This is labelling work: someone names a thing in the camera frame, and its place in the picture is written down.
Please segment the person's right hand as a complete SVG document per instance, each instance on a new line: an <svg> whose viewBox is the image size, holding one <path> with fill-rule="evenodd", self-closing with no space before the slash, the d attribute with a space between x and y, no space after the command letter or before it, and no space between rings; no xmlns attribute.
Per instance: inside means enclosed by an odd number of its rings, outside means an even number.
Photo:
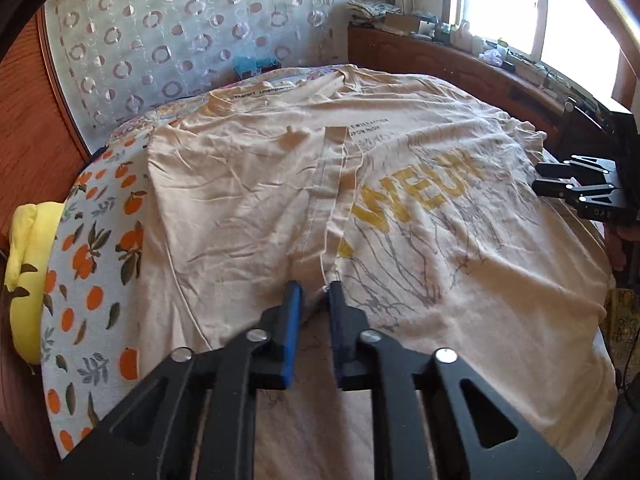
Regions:
<svg viewBox="0 0 640 480"><path fill-rule="evenodd" d="M606 252L612 269L623 271L626 266L627 257L624 253L623 242L638 242L640 240L640 226L611 226L607 224L604 228L604 241Z"/></svg>

